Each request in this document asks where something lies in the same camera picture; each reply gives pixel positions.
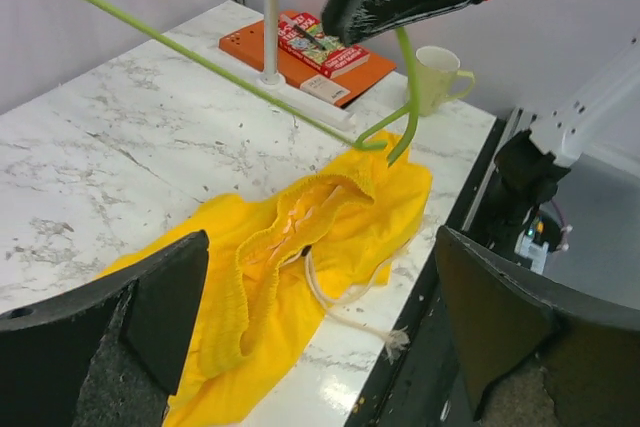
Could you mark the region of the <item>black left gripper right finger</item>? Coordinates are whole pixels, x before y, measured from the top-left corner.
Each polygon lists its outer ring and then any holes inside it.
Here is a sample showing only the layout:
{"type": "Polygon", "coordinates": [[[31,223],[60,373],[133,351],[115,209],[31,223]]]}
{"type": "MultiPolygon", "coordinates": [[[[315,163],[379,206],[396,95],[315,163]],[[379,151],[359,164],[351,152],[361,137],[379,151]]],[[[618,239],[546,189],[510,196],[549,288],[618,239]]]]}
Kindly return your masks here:
{"type": "Polygon", "coordinates": [[[435,253],[474,419],[638,425],[638,310],[533,273],[449,227],[435,253]]]}

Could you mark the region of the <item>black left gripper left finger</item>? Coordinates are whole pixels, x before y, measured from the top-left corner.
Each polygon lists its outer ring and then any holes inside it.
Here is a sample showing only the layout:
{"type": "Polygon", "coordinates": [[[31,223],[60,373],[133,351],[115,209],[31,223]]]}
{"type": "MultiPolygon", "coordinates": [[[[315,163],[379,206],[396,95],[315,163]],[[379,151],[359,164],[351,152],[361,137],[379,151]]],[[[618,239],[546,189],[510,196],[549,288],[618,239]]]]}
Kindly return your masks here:
{"type": "Polygon", "coordinates": [[[133,265],[1,315],[4,426],[159,426],[207,272],[190,233],[133,265]]]}

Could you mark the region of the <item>yellow shorts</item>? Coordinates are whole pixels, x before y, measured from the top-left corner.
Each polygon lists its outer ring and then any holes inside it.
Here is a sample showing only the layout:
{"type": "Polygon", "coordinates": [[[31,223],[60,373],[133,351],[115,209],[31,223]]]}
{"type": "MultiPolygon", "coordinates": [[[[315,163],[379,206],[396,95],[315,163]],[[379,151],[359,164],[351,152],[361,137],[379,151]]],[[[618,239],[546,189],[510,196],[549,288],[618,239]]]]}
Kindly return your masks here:
{"type": "Polygon", "coordinates": [[[389,281],[418,233],[431,172],[407,154],[351,149],[270,198],[236,193],[203,203],[128,267],[204,231],[209,260],[200,308],[168,426],[242,421],[292,369],[323,320],[389,281]]]}

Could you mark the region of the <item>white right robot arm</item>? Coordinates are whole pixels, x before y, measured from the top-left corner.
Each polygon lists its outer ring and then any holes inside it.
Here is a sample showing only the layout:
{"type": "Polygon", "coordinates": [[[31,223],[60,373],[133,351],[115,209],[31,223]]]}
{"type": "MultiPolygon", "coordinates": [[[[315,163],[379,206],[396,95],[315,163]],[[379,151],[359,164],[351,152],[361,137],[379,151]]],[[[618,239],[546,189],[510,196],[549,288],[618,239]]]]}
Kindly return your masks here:
{"type": "MultiPolygon", "coordinates": [[[[406,116],[407,128],[388,159],[409,146],[418,122],[419,81],[406,26],[488,0],[327,0],[324,30],[354,45],[393,30],[405,57],[409,99],[376,124],[381,129],[406,116]]],[[[605,67],[558,109],[538,117],[496,153],[496,180],[489,185],[468,230],[472,239],[501,255],[511,254],[539,207],[552,200],[558,183],[592,139],[617,115],[639,104],[639,40],[633,38],[605,67]]]]}

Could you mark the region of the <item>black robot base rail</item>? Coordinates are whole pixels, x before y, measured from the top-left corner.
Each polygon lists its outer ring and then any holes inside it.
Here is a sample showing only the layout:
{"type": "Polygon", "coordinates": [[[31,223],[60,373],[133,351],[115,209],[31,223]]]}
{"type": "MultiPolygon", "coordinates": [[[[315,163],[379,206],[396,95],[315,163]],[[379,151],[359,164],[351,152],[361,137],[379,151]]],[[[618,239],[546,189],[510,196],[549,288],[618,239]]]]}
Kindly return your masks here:
{"type": "MultiPolygon", "coordinates": [[[[445,225],[468,228],[493,171],[495,152],[516,131],[522,111],[512,110],[489,131],[445,225]]],[[[441,299],[435,254],[423,269],[395,323],[410,345],[394,363],[379,357],[347,417],[347,426],[442,426],[458,374],[448,316],[441,299]]]]}

